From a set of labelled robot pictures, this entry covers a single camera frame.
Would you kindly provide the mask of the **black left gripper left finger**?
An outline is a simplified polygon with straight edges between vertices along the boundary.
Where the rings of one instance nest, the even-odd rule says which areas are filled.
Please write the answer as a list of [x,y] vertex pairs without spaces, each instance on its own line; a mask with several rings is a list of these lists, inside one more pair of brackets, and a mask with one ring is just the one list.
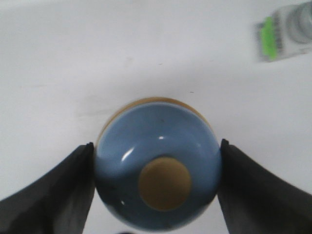
[[94,145],[78,146],[44,176],[0,202],[2,234],[81,234],[94,197]]

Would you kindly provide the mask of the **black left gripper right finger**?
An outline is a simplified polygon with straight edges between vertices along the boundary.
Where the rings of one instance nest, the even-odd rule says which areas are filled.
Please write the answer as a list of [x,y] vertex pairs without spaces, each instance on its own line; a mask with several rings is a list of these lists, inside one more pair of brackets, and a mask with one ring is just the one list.
[[243,151],[221,142],[218,200],[231,234],[310,234],[311,194],[287,183]]

